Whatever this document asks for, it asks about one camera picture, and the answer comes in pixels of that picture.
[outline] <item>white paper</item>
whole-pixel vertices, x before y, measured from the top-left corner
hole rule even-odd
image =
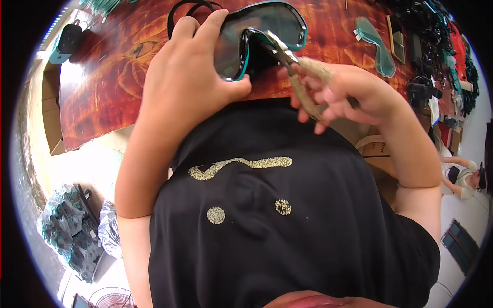
[[[431,82],[435,87],[435,80],[431,77]],[[438,109],[438,99],[435,96],[432,96],[431,99],[428,100],[428,106],[430,107],[431,113],[431,126],[435,126],[436,122],[440,118],[440,111]]]

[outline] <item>goggle strap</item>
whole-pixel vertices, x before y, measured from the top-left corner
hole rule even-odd
[[[180,6],[187,4],[187,3],[196,3],[186,14],[186,16],[191,16],[199,7],[201,6],[206,6],[209,10],[214,11],[214,7],[212,5],[217,5],[220,8],[222,8],[222,5],[213,2],[213,1],[205,1],[205,0],[182,0],[175,4],[169,14],[168,14],[168,39],[171,39],[171,34],[173,33],[173,29],[175,28],[175,22],[173,20],[173,17],[175,15],[176,9],[178,9]]]

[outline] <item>gold glitter print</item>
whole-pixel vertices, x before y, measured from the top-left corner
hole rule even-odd
[[[226,214],[224,213],[224,210],[221,209],[220,207],[217,206],[211,207],[207,211],[207,219],[215,225],[218,225],[221,222],[223,222],[225,218],[226,218]]]
[[[258,161],[251,162],[244,158],[238,157],[215,163],[205,171],[201,171],[199,167],[192,167],[188,170],[188,174],[199,181],[210,180],[217,174],[219,170],[221,170],[222,167],[232,162],[243,163],[253,169],[263,169],[270,167],[288,167],[291,166],[291,164],[293,163],[293,159],[286,156],[279,156],[273,158],[264,158]]]
[[[276,203],[274,203],[276,207],[277,213],[281,215],[289,215],[291,214],[291,205],[289,205],[289,202],[286,200],[277,200]]]

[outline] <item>black t-shirt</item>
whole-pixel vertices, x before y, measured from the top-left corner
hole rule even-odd
[[[150,222],[155,308],[260,308],[298,290],[423,307],[438,246],[356,149],[287,100],[235,103],[184,140]]]

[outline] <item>pliers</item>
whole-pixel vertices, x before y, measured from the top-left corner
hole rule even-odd
[[[297,64],[305,70],[311,72],[323,82],[329,83],[333,78],[335,71],[331,70],[324,62],[307,58],[307,57],[296,57],[293,52],[286,46],[286,44],[281,41],[277,35],[272,33],[272,31],[267,30],[265,36],[268,38],[270,43],[264,43],[264,48],[274,56],[281,65],[287,68],[287,75],[293,91],[300,101],[303,109],[310,115],[311,118],[317,122],[322,122],[322,112],[328,107],[327,104],[317,105],[313,102],[307,93],[305,86],[301,83],[300,76],[296,70],[292,67],[293,64]],[[359,102],[353,97],[347,97],[349,103],[353,108],[359,106]]]

